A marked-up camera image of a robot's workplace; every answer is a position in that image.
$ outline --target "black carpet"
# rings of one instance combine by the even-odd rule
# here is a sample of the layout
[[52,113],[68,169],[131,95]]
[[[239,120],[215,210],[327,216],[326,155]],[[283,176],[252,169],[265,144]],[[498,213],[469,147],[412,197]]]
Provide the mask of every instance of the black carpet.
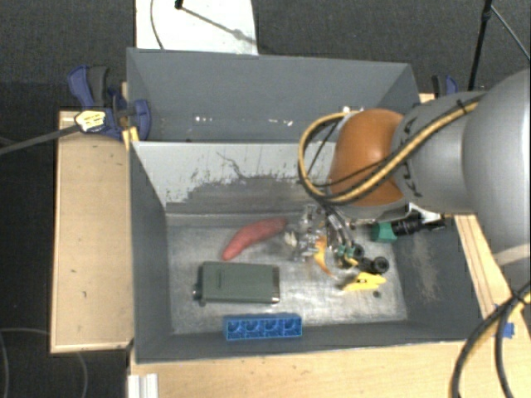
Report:
[[[411,63],[421,91],[431,75],[466,86],[481,0],[252,0],[259,50]],[[531,0],[494,0],[529,49]],[[22,140],[56,127],[61,106],[75,105],[68,71],[106,65],[125,78],[134,45],[134,0],[0,0],[0,136]],[[477,79],[489,88],[529,66],[494,17]],[[54,145],[0,158],[0,328],[49,326],[54,210]],[[80,396],[74,357],[50,357],[46,339],[6,333],[9,396]],[[89,397],[124,394],[124,352],[86,355]],[[0,374],[0,391],[4,386]]]

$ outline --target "wooden table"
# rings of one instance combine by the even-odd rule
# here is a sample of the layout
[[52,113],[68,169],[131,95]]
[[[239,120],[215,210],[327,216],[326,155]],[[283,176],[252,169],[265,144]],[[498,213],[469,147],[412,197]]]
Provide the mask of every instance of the wooden table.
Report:
[[[72,124],[61,113],[60,127]],[[59,141],[51,352],[126,348],[134,335],[127,153],[122,143],[73,134]],[[509,297],[473,216],[455,218],[484,315]],[[531,343],[516,313],[504,343],[515,396],[531,391]],[[465,366],[461,395],[502,396],[486,335]],[[461,342],[304,355],[136,365],[158,375],[158,396],[446,397]]]

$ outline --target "red object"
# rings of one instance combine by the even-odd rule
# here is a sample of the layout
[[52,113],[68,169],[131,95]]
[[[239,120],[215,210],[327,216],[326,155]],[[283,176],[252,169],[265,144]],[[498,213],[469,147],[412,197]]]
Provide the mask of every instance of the red object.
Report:
[[288,221],[283,216],[280,216],[253,222],[242,227],[232,237],[232,240],[223,251],[222,259],[225,261],[232,260],[232,258],[239,255],[245,248],[263,240],[270,239],[274,235],[278,235],[285,229],[287,223]]

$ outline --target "yellow cable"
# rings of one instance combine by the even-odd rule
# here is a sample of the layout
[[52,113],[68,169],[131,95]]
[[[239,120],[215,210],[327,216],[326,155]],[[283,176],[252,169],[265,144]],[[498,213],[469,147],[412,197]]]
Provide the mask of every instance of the yellow cable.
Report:
[[[387,162],[380,170],[378,170],[375,174],[373,174],[371,177],[369,177],[367,180],[365,180],[362,184],[355,187],[350,192],[344,193],[339,197],[328,197],[327,203],[344,203],[346,201],[355,199],[356,197],[361,196],[368,190],[370,190],[372,187],[374,187],[378,182],[383,180],[386,175],[390,173],[391,170],[393,170],[398,164],[400,164],[402,161],[404,161],[409,155],[412,154],[412,152],[418,148],[430,135],[437,132],[438,130],[442,129],[443,127],[447,126],[449,123],[452,123],[453,121],[459,119],[460,117],[468,114],[470,111],[474,110],[477,106],[478,102],[469,103],[463,108],[457,109],[450,114],[442,117],[438,121],[436,121],[433,124],[429,124],[427,127],[422,129],[418,135],[409,142],[404,148],[398,152],[389,162]],[[327,115],[321,119],[318,119],[317,121],[313,122],[307,129],[304,131],[300,143],[299,143],[299,167],[301,172],[301,181],[309,188],[315,195],[326,198],[326,193],[320,191],[317,187],[315,187],[311,181],[308,179],[308,173],[306,172],[306,168],[304,166],[304,145],[306,142],[306,139],[309,137],[310,134],[313,133],[313,131],[319,127],[321,124],[327,121],[331,121],[334,119],[341,119],[344,117],[345,114],[331,114]]]

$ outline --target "yellow clip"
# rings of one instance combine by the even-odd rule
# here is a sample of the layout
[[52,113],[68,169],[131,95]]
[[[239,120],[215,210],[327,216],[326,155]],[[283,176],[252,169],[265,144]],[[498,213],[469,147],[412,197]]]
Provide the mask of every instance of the yellow clip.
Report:
[[380,274],[360,273],[353,282],[345,284],[342,290],[350,292],[353,290],[377,289],[380,284],[387,282]]
[[332,274],[332,272],[329,270],[329,268],[326,266],[326,263],[324,262],[324,257],[326,254],[326,236],[322,235],[315,241],[315,247],[317,248],[317,252],[314,253],[314,260],[317,263],[321,269],[328,274],[330,277],[335,278],[335,276]]

